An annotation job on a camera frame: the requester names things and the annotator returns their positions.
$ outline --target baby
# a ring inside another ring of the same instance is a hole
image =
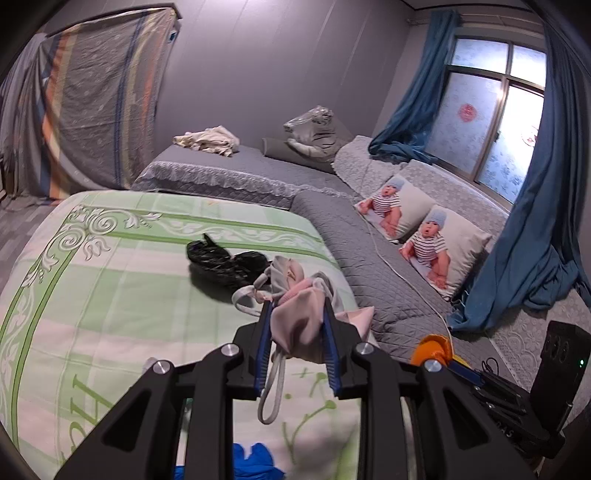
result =
[[[439,231],[445,224],[446,213],[433,210],[414,235],[400,248],[400,253],[407,260],[416,257],[421,265],[430,266],[427,278],[438,288],[447,288],[447,271],[450,258],[447,245]]]
[[[391,178],[379,193],[375,193],[371,198],[364,200],[358,207],[362,215],[367,215],[369,209],[372,209],[377,215],[384,217],[384,220],[379,225],[390,236],[396,235],[396,228],[402,216],[400,198],[397,195],[397,192],[402,189],[402,185],[404,185],[403,179]]]

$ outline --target lace trim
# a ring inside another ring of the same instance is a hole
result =
[[[268,179],[260,175],[219,167],[206,167],[169,161],[153,161],[148,165],[132,186],[132,190],[143,190],[152,180],[168,180],[179,183],[205,184],[234,190],[247,190],[266,195],[292,198],[302,190],[313,190],[332,197],[351,198],[350,195],[328,187],[316,188],[311,185],[293,185],[281,180]]]

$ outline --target ceiling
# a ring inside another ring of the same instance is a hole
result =
[[[501,7],[529,8],[521,0],[403,0],[415,10],[431,7],[450,7],[458,5],[499,5]]]

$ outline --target white cord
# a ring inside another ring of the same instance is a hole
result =
[[[423,297],[423,295],[421,294],[421,292],[419,292],[414,285],[412,285],[406,278],[404,278],[400,273],[398,273],[394,267],[392,265],[390,265],[390,263],[388,262],[388,260],[386,260],[382,254],[379,252],[378,250],[378,244],[375,242],[375,238],[374,238],[374,233],[372,232],[372,226],[369,224],[369,222],[367,221],[367,218],[365,218],[363,215],[361,215],[360,211],[357,210],[357,208],[355,208],[355,211],[359,214],[359,216],[363,219],[363,221],[365,222],[365,224],[368,227],[368,232],[369,232],[369,236],[371,237],[372,242],[374,243],[374,248],[375,248],[375,252],[378,254],[378,256],[382,259],[382,262],[384,262],[387,266],[389,266],[390,270],[392,270],[397,277],[399,277],[400,279],[402,279],[406,285],[408,285],[409,287],[411,287],[415,293],[421,297],[421,299],[429,306],[429,308],[432,309],[432,311],[435,312],[435,314],[441,318],[441,321],[443,322],[443,325],[445,327],[445,331],[447,332],[447,337],[449,338],[449,344],[452,347],[452,352],[454,351],[453,349],[453,341],[452,341],[452,333],[449,331],[449,328],[447,327],[447,322],[445,321],[445,318],[443,318],[443,316],[435,309],[435,307],[433,305],[431,305],[431,303],[429,303],[429,301]]]
[[[265,388],[263,389],[261,400],[259,401],[257,416],[259,421],[263,425],[270,425],[275,421],[277,416],[279,415],[279,407],[281,407],[281,396],[283,395],[283,383],[285,381],[285,352],[279,345],[275,348],[275,353],[273,354],[273,366],[271,367],[271,372],[269,373],[269,378],[267,379],[267,383],[265,384]],[[271,387],[275,382],[275,376],[277,374],[277,369],[279,369],[279,378],[277,379],[277,387],[275,389],[275,402],[273,403],[273,410],[271,414],[267,417],[263,417],[263,409],[265,408],[265,402],[267,401],[267,397],[271,392]]]

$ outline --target window frame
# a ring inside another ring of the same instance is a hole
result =
[[[459,65],[451,65],[454,54],[456,52],[457,41],[459,39],[463,39],[463,38],[467,38],[470,40],[497,41],[500,43],[507,44],[509,48],[507,51],[507,63],[506,63],[506,67],[505,67],[505,73],[492,72],[490,70],[477,69],[474,67],[464,67],[464,66],[459,66]],[[482,148],[480,149],[480,154],[478,155],[478,158],[476,159],[476,164],[474,165],[472,172],[466,173],[463,170],[455,167],[454,165],[451,165],[450,163],[443,160],[442,158],[436,157],[437,160],[434,162],[435,165],[453,173],[454,175],[460,177],[462,180],[469,182],[473,187],[476,187],[482,193],[486,194],[488,197],[490,197],[492,200],[494,200],[497,204],[501,205],[507,211],[511,210],[511,208],[513,207],[513,203],[511,203],[509,200],[507,200],[505,197],[503,197],[503,195],[495,192],[494,190],[492,190],[488,186],[479,182],[477,179],[478,179],[478,176],[480,175],[480,172],[482,172],[482,169],[484,168],[484,165],[486,163],[486,159],[488,158],[488,155],[491,152],[491,148],[493,147],[493,145],[496,141],[495,137],[497,136],[497,133],[499,132],[499,128],[501,126],[501,121],[503,120],[503,113],[505,112],[505,106],[506,106],[506,102],[507,102],[507,96],[509,93],[509,87],[511,87],[511,86],[517,87],[522,90],[526,90],[528,92],[535,93],[536,95],[540,95],[542,97],[544,96],[544,90],[545,90],[545,87],[542,85],[538,85],[536,83],[529,82],[527,80],[513,77],[510,74],[511,64],[513,62],[513,49],[515,46],[525,47],[525,48],[529,48],[530,50],[536,50],[536,51],[546,53],[542,48],[535,47],[530,44],[522,43],[519,41],[507,40],[506,38],[502,38],[502,37],[491,37],[488,35],[486,35],[486,36],[484,36],[484,35],[466,35],[466,34],[456,34],[454,36],[453,48],[450,50],[450,53],[448,54],[448,57],[446,59],[447,64],[446,64],[446,74],[445,74],[445,80],[444,80],[444,85],[443,85],[443,92],[445,92],[447,89],[447,85],[449,83],[449,79],[450,79],[450,76],[452,75],[452,73],[461,73],[461,74],[467,74],[467,75],[472,75],[472,76],[477,76],[477,77],[485,77],[485,78],[500,80],[502,94],[496,100],[495,111],[494,111],[492,118],[491,118],[491,124],[490,124],[489,129],[486,133],[484,143],[482,144]]]

